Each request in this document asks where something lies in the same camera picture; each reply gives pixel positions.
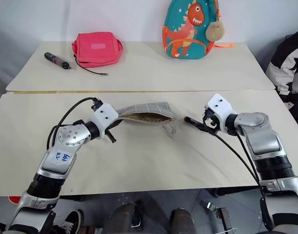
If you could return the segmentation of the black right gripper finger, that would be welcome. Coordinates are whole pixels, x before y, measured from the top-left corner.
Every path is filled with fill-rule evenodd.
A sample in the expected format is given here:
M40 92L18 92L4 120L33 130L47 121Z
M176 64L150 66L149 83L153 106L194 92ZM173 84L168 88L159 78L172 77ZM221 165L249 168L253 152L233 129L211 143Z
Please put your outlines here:
M205 125L203 123L200 123L197 120L192 119L192 118L190 119L190 124L192 124L196 128L205 128Z
M199 129L200 131L207 132L209 134L214 134L214 130L208 126L197 125L196 128Z

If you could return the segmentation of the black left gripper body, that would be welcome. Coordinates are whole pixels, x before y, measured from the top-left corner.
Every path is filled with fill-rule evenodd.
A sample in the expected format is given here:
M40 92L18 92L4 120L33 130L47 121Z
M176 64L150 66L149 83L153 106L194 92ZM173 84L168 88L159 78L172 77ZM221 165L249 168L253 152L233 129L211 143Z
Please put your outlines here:
M107 129L106 131L108 132L110 129L118 126L121 123L121 121L114 121Z

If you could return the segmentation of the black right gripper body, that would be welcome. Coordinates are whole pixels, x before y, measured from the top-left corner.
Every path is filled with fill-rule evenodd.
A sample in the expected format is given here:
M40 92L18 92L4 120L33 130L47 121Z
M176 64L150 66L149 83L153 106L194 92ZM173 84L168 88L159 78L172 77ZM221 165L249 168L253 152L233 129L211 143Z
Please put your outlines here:
M216 134L220 131L220 121L214 115L211 109L206 109L203 116L203 125L207 132L210 134Z

